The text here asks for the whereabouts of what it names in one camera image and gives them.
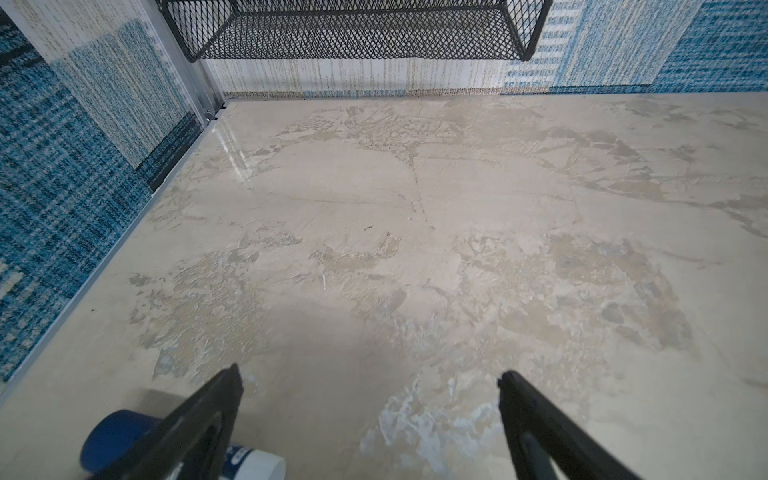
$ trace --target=mesh panel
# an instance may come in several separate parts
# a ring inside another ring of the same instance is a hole
[[[198,58],[528,60],[551,0],[159,0]]]

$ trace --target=black mesh basket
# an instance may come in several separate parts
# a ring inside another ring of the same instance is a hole
[[[198,58],[531,58],[552,0],[158,0]]]

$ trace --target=wire mesh basket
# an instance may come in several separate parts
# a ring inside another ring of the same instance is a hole
[[[531,58],[552,0],[157,0],[198,58]]]

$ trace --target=cylindrical container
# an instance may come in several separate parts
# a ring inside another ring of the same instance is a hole
[[[149,433],[160,419],[118,410],[91,431],[80,452],[80,464],[96,473],[117,460],[138,439]],[[239,445],[230,445],[220,480],[284,480],[286,462],[277,455]]]

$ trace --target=floor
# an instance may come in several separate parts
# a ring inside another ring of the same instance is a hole
[[[237,362],[288,478],[514,478],[522,372],[648,479],[765,478],[768,94],[241,101],[0,409],[83,478]]]

